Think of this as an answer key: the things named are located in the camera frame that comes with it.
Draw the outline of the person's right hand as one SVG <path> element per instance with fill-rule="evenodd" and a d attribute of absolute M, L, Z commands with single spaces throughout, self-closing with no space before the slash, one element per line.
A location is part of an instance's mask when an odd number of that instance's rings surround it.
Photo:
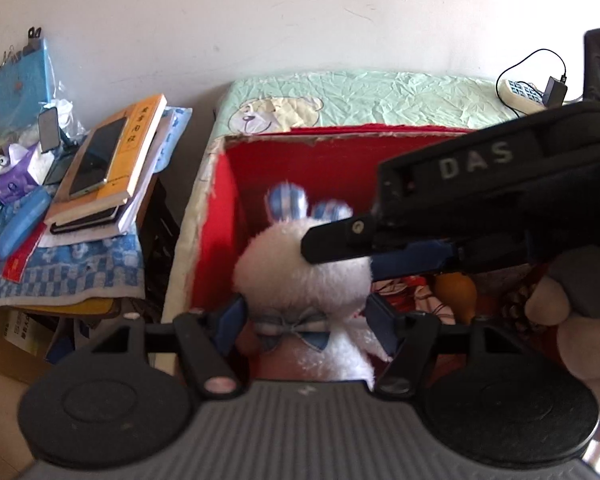
<path fill-rule="evenodd" d="M 600 299 L 600 250 L 586 248 L 558 258 L 536 285 L 526 315 L 557 328 L 557 350 L 567 370 L 595 394 L 600 406 L 600 319 L 574 313 L 571 300 L 590 308 Z M 600 441 L 600 426 L 595 439 Z"/>

